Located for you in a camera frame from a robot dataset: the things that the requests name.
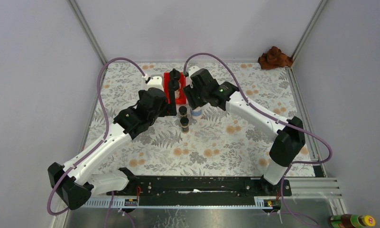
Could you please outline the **blue-label shaker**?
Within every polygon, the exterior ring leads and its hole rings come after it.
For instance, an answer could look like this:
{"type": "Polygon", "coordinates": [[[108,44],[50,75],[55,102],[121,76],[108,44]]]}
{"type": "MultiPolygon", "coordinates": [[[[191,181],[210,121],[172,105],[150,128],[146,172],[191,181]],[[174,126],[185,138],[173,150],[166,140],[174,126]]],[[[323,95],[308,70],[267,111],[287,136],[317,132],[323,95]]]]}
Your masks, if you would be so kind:
{"type": "Polygon", "coordinates": [[[202,108],[198,107],[195,109],[190,109],[190,114],[193,119],[201,119],[203,116],[202,108]]]}

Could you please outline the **black-cap jar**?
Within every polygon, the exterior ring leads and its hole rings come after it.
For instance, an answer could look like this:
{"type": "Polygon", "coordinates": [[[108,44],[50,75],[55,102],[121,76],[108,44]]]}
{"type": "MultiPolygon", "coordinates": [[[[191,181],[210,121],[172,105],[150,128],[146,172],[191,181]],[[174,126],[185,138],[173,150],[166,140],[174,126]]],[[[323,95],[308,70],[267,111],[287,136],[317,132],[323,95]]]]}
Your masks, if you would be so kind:
{"type": "Polygon", "coordinates": [[[178,99],[180,97],[180,83],[178,80],[170,79],[167,83],[168,88],[168,96],[170,100],[172,99],[178,99]]]}
{"type": "Polygon", "coordinates": [[[181,73],[178,70],[176,70],[175,68],[173,68],[169,72],[169,80],[179,81],[180,78],[181,78],[181,73]]]}

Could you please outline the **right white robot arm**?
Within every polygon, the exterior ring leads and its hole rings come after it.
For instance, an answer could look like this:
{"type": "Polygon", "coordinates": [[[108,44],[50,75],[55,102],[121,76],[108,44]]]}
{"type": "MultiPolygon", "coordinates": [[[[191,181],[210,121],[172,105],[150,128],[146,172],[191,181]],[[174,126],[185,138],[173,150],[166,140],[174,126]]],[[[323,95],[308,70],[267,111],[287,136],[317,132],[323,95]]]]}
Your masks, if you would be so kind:
{"type": "Polygon", "coordinates": [[[287,119],[276,115],[248,97],[243,97],[239,88],[232,83],[219,84],[207,69],[191,67],[188,76],[191,82],[183,91],[192,109],[209,104],[238,115],[273,142],[269,151],[272,161],[263,174],[260,188],[265,195],[274,195],[279,190],[279,182],[287,168],[306,143],[304,133],[298,131],[298,128],[303,128],[302,120],[296,116],[287,119]]]}

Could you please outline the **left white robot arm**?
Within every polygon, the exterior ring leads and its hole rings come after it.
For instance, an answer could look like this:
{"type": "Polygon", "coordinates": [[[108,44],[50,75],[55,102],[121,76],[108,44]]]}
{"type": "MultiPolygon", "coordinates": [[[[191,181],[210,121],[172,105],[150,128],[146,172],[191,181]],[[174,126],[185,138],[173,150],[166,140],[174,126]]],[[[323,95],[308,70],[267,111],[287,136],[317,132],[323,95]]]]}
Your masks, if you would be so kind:
{"type": "Polygon", "coordinates": [[[140,90],[136,104],[121,110],[107,125],[104,136],[64,164],[51,164],[47,170],[52,187],[47,202],[49,214],[55,215],[51,210],[55,194],[70,210],[80,208],[94,195],[114,191],[132,194],[136,188],[136,177],[127,168],[107,174],[94,174],[94,171],[117,147],[147,131],[157,118],[177,114],[175,93],[170,92],[169,95],[167,98],[165,92],[154,87],[140,90]]]}

